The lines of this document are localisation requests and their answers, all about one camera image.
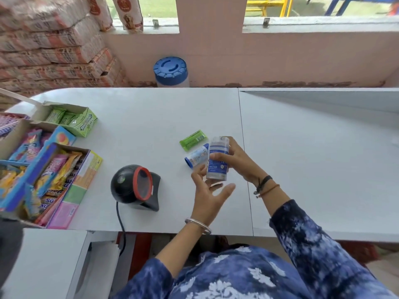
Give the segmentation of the silver bangle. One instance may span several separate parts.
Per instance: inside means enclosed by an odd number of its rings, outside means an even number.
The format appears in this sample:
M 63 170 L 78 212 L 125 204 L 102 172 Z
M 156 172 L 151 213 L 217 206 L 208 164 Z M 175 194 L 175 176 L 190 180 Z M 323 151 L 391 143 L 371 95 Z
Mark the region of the silver bangle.
M 194 224 L 196 226 L 199 226 L 202 229 L 202 234 L 203 235 L 211 235 L 212 230 L 209 228 L 209 226 L 205 225 L 204 223 L 197 221 L 196 219 L 193 218 L 186 218 L 184 221 L 186 224 Z

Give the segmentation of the pile of pink blue candy packets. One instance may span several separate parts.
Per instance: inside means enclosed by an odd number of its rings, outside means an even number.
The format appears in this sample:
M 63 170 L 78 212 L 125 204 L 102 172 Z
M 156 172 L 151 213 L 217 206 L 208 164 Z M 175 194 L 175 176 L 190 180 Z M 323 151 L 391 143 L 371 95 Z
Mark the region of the pile of pink blue candy packets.
M 52 133 L 42 129 L 32 129 L 29 131 L 23 142 L 8 158 L 9 161 L 32 163 L 46 140 L 51 137 Z

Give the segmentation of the hanging white printed bag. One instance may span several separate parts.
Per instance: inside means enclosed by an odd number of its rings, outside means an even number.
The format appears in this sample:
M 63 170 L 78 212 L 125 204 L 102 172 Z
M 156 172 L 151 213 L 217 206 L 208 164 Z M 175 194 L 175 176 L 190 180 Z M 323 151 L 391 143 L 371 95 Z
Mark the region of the hanging white printed bag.
M 132 33 L 143 31 L 143 16 L 139 0 L 113 0 L 124 30 Z
M 88 0 L 90 14 L 95 18 L 102 32 L 113 28 L 113 21 L 110 9 L 106 0 Z

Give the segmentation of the stack of white printed sacks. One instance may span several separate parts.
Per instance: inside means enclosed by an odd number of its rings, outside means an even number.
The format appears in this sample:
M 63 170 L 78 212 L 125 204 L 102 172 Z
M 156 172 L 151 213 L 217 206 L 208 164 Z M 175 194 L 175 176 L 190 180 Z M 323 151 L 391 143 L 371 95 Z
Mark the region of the stack of white printed sacks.
M 61 88 L 122 88 L 120 60 L 88 0 L 0 0 L 0 88 L 25 97 Z

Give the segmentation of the black wrist thread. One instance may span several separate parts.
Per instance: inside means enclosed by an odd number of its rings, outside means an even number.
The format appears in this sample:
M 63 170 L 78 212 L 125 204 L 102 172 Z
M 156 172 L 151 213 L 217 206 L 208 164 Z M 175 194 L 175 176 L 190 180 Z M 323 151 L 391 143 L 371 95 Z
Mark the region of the black wrist thread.
M 270 175 L 267 175 L 262 181 L 260 179 L 258 179 L 258 185 L 256 187 L 256 190 L 253 193 L 257 198 L 261 197 L 261 192 L 263 191 L 266 183 L 269 180 L 272 180 L 272 176 L 270 176 Z

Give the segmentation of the white drawer cabinet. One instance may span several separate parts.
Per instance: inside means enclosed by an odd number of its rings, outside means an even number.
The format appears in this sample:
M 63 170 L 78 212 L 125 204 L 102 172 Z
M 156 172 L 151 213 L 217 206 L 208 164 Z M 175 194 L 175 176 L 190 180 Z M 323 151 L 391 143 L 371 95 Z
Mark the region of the white drawer cabinet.
M 118 232 L 24 229 L 2 299 L 108 299 Z

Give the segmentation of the cardboard box of purple bars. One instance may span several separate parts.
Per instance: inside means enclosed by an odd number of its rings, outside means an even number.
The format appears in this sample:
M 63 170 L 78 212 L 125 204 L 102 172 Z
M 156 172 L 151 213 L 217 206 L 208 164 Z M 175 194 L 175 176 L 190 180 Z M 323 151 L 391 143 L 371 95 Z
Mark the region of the cardboard box of purple bars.
M 26 114 L 0 112 L 0 141 L 4 140 L 23 119 L 29 120 L 30 116 Z

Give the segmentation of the person's right hand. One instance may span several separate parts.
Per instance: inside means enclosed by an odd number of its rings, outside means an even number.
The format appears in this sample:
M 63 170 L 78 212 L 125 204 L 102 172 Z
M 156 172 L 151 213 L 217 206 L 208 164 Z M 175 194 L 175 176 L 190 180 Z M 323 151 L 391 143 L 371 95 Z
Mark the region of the person's right hand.
M 228 138 L 230 144 L 229 153 L 231 154 L 229 168 L 233 168 L 247 182 L 257 186 L 258 179 L 262 181 L 268 174 L 247 155 L 233 137 L 228 136 Z

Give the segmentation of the multicoloured candy display box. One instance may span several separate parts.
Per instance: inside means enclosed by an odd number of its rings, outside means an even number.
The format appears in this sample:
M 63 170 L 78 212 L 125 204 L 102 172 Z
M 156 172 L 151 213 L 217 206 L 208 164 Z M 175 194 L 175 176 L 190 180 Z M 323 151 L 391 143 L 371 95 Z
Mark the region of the multicoloured candy display box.
M 92 180 L 96 176 L 97 171 L 102 164 L 102 158 L 100 156 L 89 149 L 52 143 L 32 164 L 12 163 L 11 161 L 0 161 L 0 164 L 5 166 L 5 175 L 9 170 L 16 170 L 20 166 L 35 166 L 41 161 L 44 154 L 58 153 L 59 150 L 78 151 L 82 152 L 83 156 L 68 176 L 66 183 L 64 184 L 64 190 L 61 193 L 57 192 L 59 196 L 56 197 L 54 203 L 37 218 L 37 221 L 29 221 L 23 218 L 21 216 L 22 213 L 19 212 L 22 211 L 22 209 L 18 209 L 18 212 L 0 211 L 0 214 L 10 215 L 11 218 L 16 218 L 17 220 L 25 222 L 33 227 L 62 230 L 68 228 L 87 190 L 89 189 Z

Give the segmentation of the clear bottle with blue label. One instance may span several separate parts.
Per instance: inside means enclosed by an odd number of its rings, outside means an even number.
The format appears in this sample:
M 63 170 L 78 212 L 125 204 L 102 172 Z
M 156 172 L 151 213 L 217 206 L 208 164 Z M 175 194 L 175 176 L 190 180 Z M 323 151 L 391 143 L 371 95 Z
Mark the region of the clear bottle with blue label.
M 227 181 L 228 165 L 226 162 L 213 160 L 210 157 L 215 153 L 229 154 L 229 138 L 226 136 L 215 136 L 212 138 L 208 149 L 207 179 L 216 181 Z

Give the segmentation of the person's right forearm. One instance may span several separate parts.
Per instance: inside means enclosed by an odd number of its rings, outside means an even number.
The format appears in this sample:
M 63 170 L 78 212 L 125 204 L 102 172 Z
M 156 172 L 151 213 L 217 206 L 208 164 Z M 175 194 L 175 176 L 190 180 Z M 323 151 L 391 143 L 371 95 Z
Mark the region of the person's right forearm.
M 273 180 L 269 180 L 264 189 L 269 189 L 277 183 Z M 281 187 L 277 187 L 268 194 L 262 196 L 262 199 L 270 217 L 274 215 L 274 213 L 286 202 L 290 201 L 291 198 L 282 190 Z

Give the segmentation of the yellow metal frame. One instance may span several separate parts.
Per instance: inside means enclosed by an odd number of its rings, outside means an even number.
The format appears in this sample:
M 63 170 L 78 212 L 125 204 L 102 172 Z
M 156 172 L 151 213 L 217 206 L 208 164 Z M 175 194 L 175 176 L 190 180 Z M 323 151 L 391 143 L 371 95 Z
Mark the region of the yellow metal frame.
M 267 9 L 280 8 L 279 17 L 289 17 L 292 10 L 293 0 L 247 0 L 245 12 L 260 12 L 261 17 L 267 17 Z

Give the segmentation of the white flat strip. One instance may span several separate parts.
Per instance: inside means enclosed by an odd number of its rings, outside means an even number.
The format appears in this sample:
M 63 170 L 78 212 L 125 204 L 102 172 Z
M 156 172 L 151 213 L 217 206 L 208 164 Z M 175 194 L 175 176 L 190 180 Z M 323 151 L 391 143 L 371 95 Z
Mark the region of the white flat strip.
M 20 94 L 17 94 L 17 93 L 14 93 L 14 92 L 11 92 L 11 91 L 8 91 L 8 90 L 5 90 L 5 89 L 1 89 L 0 88 L 0 94 L 5 95 L 5 96 L 10 97 L 10 98 L 14 98 L 14 99 L 20 100 L 22 102 L 27 102 L 29 104 L 32 104 L 32 105 L 36 106 L 36 107 L 39 107 L 39 106 L 43 105 L 39 101 L 36 101 L 34 99 L 25 97 L 23 95 L 20 95 Z

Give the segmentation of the brown wrist thread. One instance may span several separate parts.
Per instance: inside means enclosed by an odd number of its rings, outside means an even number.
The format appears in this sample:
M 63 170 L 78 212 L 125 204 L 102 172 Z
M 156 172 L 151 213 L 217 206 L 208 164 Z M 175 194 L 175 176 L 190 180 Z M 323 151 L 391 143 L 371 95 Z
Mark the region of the brown wrist thread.
M 272 190 L 274 190 L 274 189 L 277 188 L 277 187 L 280 187 L 280 185 L 279 185 L 279 184 L 276 184 L 276 185 L 272 186 L 272 187 L 269 188 L 269 189 L 263 190 L 261 193 L 258 193 L 258 195 L 256 196 L 256 198 L 257 198 L 257 199 L 258 199 L 258 198 L 261 198 L 262 196 L 268 194 L 269 192 L 271 192 Z

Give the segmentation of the small blue-capped bottle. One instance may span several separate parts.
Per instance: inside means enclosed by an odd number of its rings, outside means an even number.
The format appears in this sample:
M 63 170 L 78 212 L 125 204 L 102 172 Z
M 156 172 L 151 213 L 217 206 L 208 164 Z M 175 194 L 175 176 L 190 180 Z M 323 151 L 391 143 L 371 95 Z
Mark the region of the small blue-capped bottle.
M 191 152 L 188 156 L 184 158 L 186 164 L 189 168 L 193 169 L 197 165 L 204 164 L 209 158 L 209 143 L 206 143 L 199 147 L 198 149 Z

